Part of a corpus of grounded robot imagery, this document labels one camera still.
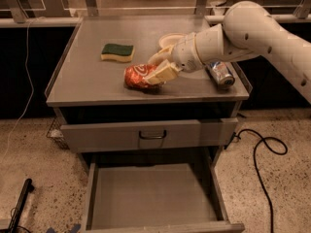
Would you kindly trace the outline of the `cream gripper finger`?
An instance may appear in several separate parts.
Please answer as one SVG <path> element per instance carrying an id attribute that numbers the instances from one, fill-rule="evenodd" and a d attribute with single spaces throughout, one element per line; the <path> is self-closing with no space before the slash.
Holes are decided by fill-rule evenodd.
<path id="1" fill-rule="evenodd" d="M 155 53 L 149 60 L 148 63 L 151 65 L 158 66 L 164 60 L 168 60 L 169 62 L 172 61 L 172 50 L 174 46 L 169 45 L 166 48 L 160 50 L 159 52 Z"/>
<path id="2" fill-rule="evenodd" d="M 164 60 L 144 80 L 151 85 L 165 83 L 176 79 L 181 71 L 182 68 L 179 68 L 175 62 Z"/>

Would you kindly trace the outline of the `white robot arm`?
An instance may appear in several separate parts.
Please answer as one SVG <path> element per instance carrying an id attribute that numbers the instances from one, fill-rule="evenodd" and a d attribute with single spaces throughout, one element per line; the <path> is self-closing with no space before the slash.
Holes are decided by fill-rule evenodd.
<path id="1" fill-rule="evenodd" d="M 284 29 L 251 1 L 234 4 L 221 23 L 192 32 L 153 55 L 149 62 L 156 69 L 145 81 L 163 83 L 176 79 L 181 71 L 195 72 L 211 62 L 236 62 L 258 55 L 311 102 L 311 43 Z"/>

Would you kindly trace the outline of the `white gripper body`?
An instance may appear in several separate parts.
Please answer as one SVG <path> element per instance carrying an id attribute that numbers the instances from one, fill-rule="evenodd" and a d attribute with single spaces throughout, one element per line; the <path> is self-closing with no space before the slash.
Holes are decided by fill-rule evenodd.
<path id="1" fill-rule="evenodd" d="M 172 61 L 183 71 L 192 73 L 203 68 L 195 44 L 194 32 L 181 38 L 171 51 Z"/>

